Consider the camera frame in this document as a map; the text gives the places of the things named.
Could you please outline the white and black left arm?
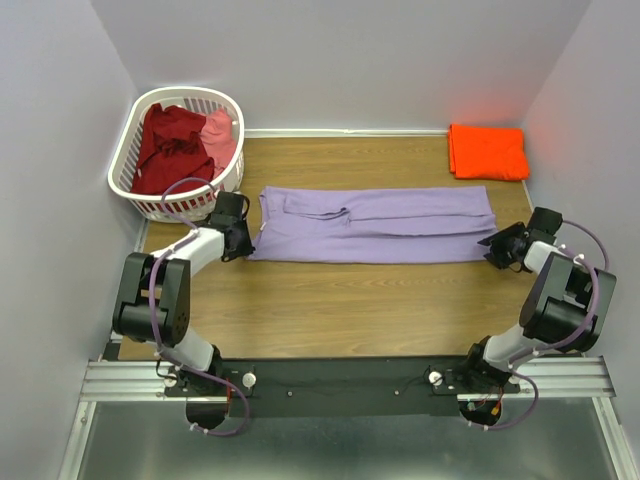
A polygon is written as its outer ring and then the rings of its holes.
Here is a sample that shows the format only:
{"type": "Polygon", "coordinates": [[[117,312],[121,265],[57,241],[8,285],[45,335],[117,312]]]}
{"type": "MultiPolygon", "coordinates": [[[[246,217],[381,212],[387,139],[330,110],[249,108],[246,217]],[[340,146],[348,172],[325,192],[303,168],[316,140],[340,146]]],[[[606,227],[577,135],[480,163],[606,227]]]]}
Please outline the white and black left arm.
{"type": "Polygon", "coordinates": [[[155,347],[172,364],[172,379],[187,380],[201,395],[219,387],[241,391],[223,377],[220,350],[190,326],[191,279],[211,263],[250,256],[248,197],[219,192],[214,210],[188,234],[152,253],[134,252],[124,262],[115,301],[113,330],[155,347]]]}

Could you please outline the lavender t shirt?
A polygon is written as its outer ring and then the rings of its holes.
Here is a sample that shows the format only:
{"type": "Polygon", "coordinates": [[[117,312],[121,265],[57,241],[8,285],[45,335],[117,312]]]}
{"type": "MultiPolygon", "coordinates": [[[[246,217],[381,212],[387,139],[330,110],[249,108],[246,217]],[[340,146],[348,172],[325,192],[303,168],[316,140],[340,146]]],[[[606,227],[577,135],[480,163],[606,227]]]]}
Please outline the lavender t shirt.
{"type": "Polygon", "coordinates": [[[256,261],[433,264],[482,260],[497,230],[483,186],[368,190],[266,187],[256,261]]]}

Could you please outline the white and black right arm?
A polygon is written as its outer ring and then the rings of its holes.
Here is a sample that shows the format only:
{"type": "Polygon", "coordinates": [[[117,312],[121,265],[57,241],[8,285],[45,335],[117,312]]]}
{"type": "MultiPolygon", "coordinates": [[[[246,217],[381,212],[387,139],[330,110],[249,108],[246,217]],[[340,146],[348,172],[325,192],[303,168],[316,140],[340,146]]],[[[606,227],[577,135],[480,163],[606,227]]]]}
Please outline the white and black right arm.
{"type": "Polygon", "coordinates": [[[598,340],[617,278],[602,241],[589,229],[561,213],[536,207],[529,221],[518,222],[479,242],[485,259],[504,270],[514,265],[536,280],[515,326],[488,336],[470,348],[456,378],[469,390],[503,387],[520,365],[548,353],[586,352],[598,340]],[[559,244],[564,225],[581,230],[598,246],[603,266],[559,244]]]}

